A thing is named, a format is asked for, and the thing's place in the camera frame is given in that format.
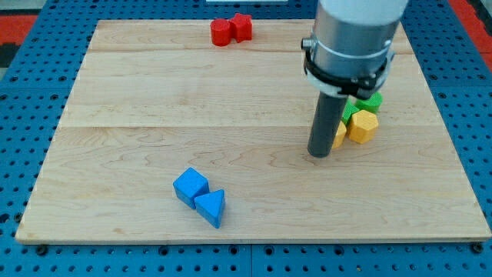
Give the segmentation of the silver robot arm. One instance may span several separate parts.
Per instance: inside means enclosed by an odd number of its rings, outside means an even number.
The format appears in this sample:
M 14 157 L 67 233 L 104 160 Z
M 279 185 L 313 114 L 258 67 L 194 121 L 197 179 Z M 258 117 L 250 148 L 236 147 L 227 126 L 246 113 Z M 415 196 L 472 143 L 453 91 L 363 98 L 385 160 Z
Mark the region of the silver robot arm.
M 307 80 L 328 98 L 368 99 L 389 76 L 408 0 L 319 0 L 301 40 Z

